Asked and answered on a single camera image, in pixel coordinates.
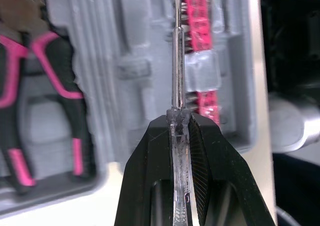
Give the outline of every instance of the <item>pliers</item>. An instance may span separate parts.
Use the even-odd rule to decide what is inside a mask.
[[[84,95],[72,71],[73,48],[42,20],[44,6],[44,0],[0,0],[0,149],[10,172],[10,183],[20,194],[36,185],[17,125],[20,69],[29,51],[22,45],[21,32],[30,34],[30,48],[57,91],[69,120],[73,176],[88,178],[93,169],[93,143]]]

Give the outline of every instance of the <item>gray plastic case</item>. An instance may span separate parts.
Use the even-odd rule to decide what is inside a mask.
[[[191,72],[195,69],[186,62],[187,90],[218,89],[221,130],[240,151],[250,150],[256,135],[247,1],[211,0],[211,63],[203,64],[208,70]],[[149,122],[171,106],[172,0],[46,0],[46,6],[52,24],[66,29],[74,47],[73,69],[89,111],[97,177],[85,183],[66,177],[72,168],[70,129],[59,104],[45,97],[54,93],[47,78],[27,74],[20,129],[41,183],[24,197],[3,183],[2,215],[93,192],[106,176],[106,163],[124,167]],[[28,70],[38,70],[36,59],[29,63]]]

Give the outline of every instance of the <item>screwdriver shaft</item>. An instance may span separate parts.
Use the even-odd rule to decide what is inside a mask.
[[[172,33],[172,107],[186,106],[185,97],[185,37],[181,27],[181,1],[175,0],[175,28]]]

